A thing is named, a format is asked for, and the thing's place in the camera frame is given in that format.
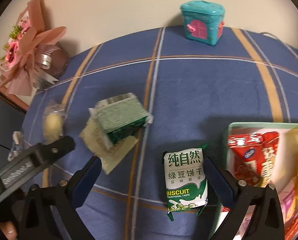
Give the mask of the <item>person's hand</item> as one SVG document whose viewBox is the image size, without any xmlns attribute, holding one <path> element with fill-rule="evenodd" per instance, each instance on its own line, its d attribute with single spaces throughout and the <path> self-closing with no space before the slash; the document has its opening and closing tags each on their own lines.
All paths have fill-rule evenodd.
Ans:
<svg viewBox="0 0 298 240">
<path fill-rule="evenodd" d="M 7 240 L 16 240 L 17 239 L 17 230 L 11 221 L 1 222 L 0 229 L 4 233 Z"/>
</svg>

